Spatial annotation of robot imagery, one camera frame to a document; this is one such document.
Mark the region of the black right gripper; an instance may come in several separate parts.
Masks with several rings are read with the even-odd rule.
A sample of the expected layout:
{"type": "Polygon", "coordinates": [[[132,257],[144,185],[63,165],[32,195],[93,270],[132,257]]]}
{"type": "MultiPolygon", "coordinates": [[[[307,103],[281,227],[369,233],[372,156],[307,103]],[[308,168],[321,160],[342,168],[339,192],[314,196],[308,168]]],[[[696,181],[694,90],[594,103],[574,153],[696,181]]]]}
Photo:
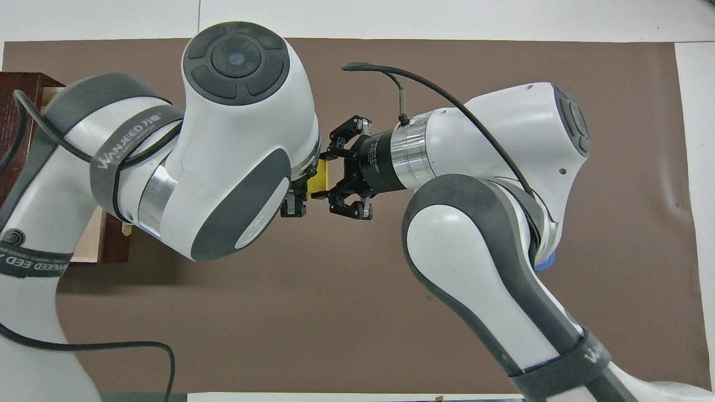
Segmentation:
{"type": "Polygon", "coordinates": [[[372,122],[365,117],[353,116],[329,134],[330,142],[321,160],[347,159],[345,178],[333,188],[311,194],[312,199],[327,199],[330,213],[338,216],[370,221],[373,218],[371,199],[375,194],[404,190],[399,180],[391,155],[393,131],[388,130],[370,135],[372,122]],[[352,138],[358,137],[350,149],[345,148],[352,138]],[[351,169],[358,171],[357,178],[351,178],[351,169]],[[357,194],[350,205],[346,199],[357,194]]]}

